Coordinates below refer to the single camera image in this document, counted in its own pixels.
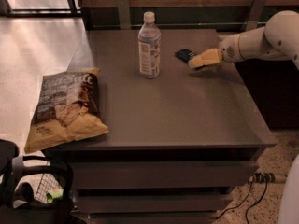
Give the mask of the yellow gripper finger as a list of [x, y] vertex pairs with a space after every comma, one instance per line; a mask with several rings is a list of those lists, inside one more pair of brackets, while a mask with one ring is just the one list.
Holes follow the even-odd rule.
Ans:
[[196, 55], [188, 61], [190, 68], [217, 64], [222, 60], [222, 53], [219, 49], [207, 49], [200, 55]]

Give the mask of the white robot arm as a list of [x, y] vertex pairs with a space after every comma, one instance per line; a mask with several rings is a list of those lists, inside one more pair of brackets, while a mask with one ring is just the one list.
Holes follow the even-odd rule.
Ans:
[[216, 48], [207, 49], [188, 61], [190, 68], [226, 61], [237, 63], [249, 59], [291, 60], [299, 69], [299, 14], [281, 11], [265, 27], [229, 35]]

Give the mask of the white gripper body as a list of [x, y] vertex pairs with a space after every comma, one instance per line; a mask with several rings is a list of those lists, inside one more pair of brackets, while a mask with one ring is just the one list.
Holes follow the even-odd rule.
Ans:
[[224, 61], [235, 63], [242, 60], [239, 51], [239, 35], [229, 35], [219, 43]]

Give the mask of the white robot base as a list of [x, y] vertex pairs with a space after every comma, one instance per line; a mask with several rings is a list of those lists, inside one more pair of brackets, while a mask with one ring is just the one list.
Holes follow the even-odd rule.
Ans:
[[284, 185], [278, 224], [299, 224], [299, 155], [293, 161]]

